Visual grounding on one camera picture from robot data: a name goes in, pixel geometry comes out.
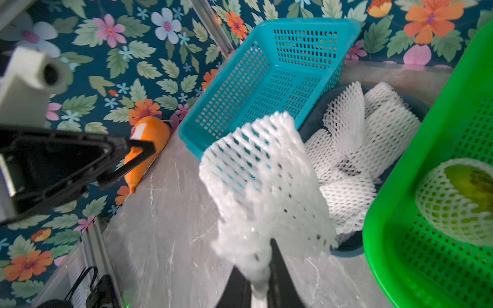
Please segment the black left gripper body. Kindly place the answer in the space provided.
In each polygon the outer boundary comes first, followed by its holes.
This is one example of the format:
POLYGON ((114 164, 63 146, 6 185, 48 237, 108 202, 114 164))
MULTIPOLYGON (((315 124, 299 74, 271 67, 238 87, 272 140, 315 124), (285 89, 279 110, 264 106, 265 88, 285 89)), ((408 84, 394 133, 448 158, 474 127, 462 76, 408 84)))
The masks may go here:
POLYGON ((107 135, 1 126, 1 224, 78 198, 115 153, 116 139, 107 135))

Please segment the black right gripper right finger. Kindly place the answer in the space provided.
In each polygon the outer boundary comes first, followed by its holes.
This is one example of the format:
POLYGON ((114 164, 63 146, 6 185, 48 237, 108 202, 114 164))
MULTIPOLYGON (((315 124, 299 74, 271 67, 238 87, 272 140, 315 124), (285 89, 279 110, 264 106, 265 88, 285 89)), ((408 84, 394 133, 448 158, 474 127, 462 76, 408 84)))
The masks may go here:
POLYGON ((268 308, 305 308, 275 239, 270 240, 272 260, 270 262, 270 279, 268 283, 268 308))

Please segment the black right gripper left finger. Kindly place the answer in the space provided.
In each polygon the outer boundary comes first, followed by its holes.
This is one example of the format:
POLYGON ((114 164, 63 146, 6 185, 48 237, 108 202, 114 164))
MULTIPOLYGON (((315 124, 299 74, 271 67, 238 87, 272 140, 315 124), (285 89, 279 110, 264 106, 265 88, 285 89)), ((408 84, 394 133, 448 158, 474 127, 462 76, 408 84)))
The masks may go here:
POLYGON ((234 267, 216 308, 251 308, 250 282, 234 267))

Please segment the white foam net sleeve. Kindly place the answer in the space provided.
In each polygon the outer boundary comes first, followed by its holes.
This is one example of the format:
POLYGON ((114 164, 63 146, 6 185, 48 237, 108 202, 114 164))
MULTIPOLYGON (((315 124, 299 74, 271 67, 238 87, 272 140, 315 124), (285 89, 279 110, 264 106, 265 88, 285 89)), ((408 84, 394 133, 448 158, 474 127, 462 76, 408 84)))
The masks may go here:
POLYGON ((415 191, 415 202, 433 227, 458 241, 475 246, 492 246, 492 212, 475 213, 478 207, 462 196, 445 175, 453 165, 480 168, 492 176, 492 166, 474 159, 451 159, 427 173, 415 191))
POLYGON ((271 240, 286 255, 336 248, 336 228, 304 143, 287 112, 237 128, 204 151, 199 176, 221 215, 216 254, 267 295, 271 240))

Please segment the dark-topped green custard apple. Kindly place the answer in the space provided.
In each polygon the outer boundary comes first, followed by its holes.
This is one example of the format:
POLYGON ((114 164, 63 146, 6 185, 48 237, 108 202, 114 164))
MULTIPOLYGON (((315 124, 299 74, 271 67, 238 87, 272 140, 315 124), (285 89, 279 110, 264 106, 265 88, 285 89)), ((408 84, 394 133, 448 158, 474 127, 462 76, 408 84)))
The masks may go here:
POLYGON ((480 168, 459 164, 444 171, 451 185, 478 205, 475 213, 492 212, 492 176, 480 168))

